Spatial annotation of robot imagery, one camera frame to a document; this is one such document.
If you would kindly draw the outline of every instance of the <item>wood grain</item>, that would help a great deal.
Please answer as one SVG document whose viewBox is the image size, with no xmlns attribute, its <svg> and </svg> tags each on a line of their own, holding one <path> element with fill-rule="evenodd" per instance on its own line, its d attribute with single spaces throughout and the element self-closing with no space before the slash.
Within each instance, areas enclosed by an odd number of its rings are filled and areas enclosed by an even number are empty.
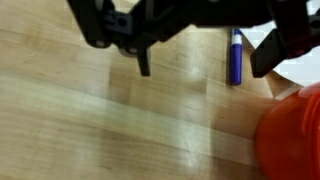
<svg viewBox="0 0 320 180">
<path fill-rule="evenodd" d="M 0 22 L 0 179 L 264 179 L 255 128 L 292 83 L 253 79 L 246 48 L 228 86 L 228 29 L 156 44 L 142 78 L 89 47 L 63 0 L 1 0 Z"/>
</svg>

